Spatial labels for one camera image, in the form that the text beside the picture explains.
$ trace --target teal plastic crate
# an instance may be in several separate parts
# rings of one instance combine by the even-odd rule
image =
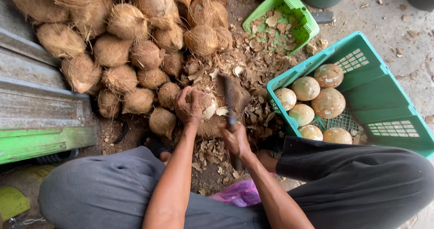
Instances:
[[[296,121],[285,112],[274,90],[288,87],[297,78],[329,63],[344,71],[344,80],[336,89],[344,95],[346,109],[331,119],[315,116],[311,124],[321,131],[333,126],[357,130],[361,125],[370,145],[400,147],[434,157],[434,137],[428,126],[361,32],[351,33],[268,82],[269,102],[287,123],[288,135],[301,137]]]

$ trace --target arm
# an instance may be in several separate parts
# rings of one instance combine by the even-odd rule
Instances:
[[[190,197],[191,157],[194,138],[202,118],[198,91],[192,91],[193,103],[186,103],[190,87],[176,95],[175,110],[184,123],[184,130],[173,155],[152,193],[143,219],[144,229],[183,228]]]
[[[224,124],[219,124],[219,129],[223,134],[225,146],[232,154],[240,158],[255,182],[271,228],[313,228],[298,204],[269,175],[251,151],[247,141],[246,128],[242,125],[236,125],[235,132],[231,133]]]

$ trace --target coconut shell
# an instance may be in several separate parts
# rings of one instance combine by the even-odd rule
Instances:
[[[13,0],[25,16],[38,22],[63,22],[69,18],[69,11],[54,0]]]
[[[159,68],[145,71],[140,69],[137,72],[138,83],[149,89],[157,89],[163,83],[169,81],[169,77]]]
[[[132,40],[122,40],[112,35],[99,37],[93,46],[93,54],[98,64],[106,67],[125,65]]]
[[[148,22],[143,13],[130,4],[118,4],[111,9],[107,31],[125,40],[148,39]]]
[[[131,49],[131,62],[145,71],[158,69],[163,62],[165,50],[159,49],[152,41],[136,41]]]
[[[152,108],[154,93],[146,88],[135,88],[124,94],[122,114],[146,114]]]
[[[114,118],[121,110],[121,101],[109,89],[105,89],[98,95],[98,107],[103,117]]]
[[[107,68],[102,73],[102,82],[113,93],[129,92],[137,86],[137,76],[134,69],[127,65]]]
[[[196,26],[184,33],[185,45],[199,56],[207,56],[216,50],[218,38],[216,31],[207,25]]]
[[[149,117],[149,128],[152,132],[160,136],[172,139],[172,131],[176,125],[176,116],[162,108],[157,107]]]
[[[113,5],[113,0],[91,0],[85,7],[71,10],[71,19],[85,40],[106,32],[107,15]]]
[[[48,53],[56,57],[74,57],[84,53],[83,39],[68,24],[45,23],[36,33]]]
[[[62,72],[73,92],[86,93],[101,77],[101,67],[86,53],[62,61]]]
[[[169,76],[179,78],[182,70],[182,63],[184,62],[184,55],[181,51],[168,53],[164,56],[161,69]]]

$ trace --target gray pants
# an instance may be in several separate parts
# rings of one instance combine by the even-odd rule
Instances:
[[[140,228],[165,166],[148,148],[85,157],[42,182],[42,215],[57,228]],[[399,148],[286,137],[281,176],[316,229],[395,229],[434,198],[434,167]],[[185,228],[269,228],[261,204],[238,208],[191,193]]]

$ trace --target green plastic crate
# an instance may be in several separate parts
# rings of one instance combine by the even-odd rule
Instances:
[[[344,80],[337,90],[344,95],[347,108],[340,117],[324,120],[315,116],[311,124],[321,131],[333,126],[356,130],[359,124],[365,129],[370,145],[400,147],[434,157],[434,137],[428,126],[361,32],[351,33],[268,82],[269,102],[287,123],[288,135],[301,137],[296,121],[285,112],[274,90],[285,88],[329,63],[344,71]]]
[[[307,42],[309,42],[309,40],[315,37],[319,32],[318,24],[300,0],[265,0],[244,21],[243,29],[245,32],[256,36],[255,34],[252,34],[252,27],[250,26],[250,23],[265,15],[267,11],[276,7],[276,10],[279,10],[282,13],[282,16],[277,22],[288,23],[288,19],[286,17],[288,15],[294,15],[295,19],[298,20],[301,24],[300,28],[292,30],[292,35],[295,38],[297,47],[287,54],[287,56],[291,56],[299,49],[301,49],[305,44],[307,44]],[[258,32],[264,32],[264,30],[266,29],[265,23],[263,24],[264,25],[262,27],[258,28]],[[281,44],[278,41],[278,30],[276,30],[275,36],[276,39],[274,40],[274,44]]]

